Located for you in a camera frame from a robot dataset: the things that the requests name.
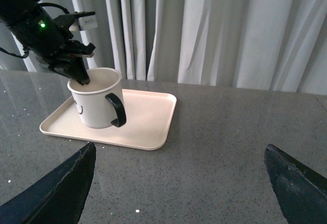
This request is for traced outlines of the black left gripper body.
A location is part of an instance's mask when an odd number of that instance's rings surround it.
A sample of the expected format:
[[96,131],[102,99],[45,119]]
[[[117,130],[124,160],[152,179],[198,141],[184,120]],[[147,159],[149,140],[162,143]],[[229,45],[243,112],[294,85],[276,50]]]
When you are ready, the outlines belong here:
[[68,64],[74,57],[91,55],[95,46],[73,40],[69,27],[72,14],[52,19],[37,3],[7,3],[7,27],[22,43],[41,58],[41,63],[55,73],[69,77]]

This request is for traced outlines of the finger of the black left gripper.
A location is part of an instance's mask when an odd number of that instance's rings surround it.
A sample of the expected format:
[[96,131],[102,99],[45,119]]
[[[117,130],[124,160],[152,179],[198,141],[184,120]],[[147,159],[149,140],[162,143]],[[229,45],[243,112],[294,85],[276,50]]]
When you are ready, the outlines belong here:
[[90,83],[90,78],[81,57],[74,57],[70,60],[66,73],[81,85]]

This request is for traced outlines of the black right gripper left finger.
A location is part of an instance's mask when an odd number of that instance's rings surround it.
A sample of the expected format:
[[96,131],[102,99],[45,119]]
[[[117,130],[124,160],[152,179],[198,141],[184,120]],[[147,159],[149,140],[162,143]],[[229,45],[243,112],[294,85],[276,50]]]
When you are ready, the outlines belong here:
[[28,189],[1,205],[1,223],[78,223],[94,177],[88,143]]

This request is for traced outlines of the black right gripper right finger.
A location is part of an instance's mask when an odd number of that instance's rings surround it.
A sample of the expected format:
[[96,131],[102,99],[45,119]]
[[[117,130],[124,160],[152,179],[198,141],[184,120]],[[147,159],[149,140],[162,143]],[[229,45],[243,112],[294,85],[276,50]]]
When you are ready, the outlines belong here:
[[264,162],[288,223],[326,223],[326,178],[273,144]]

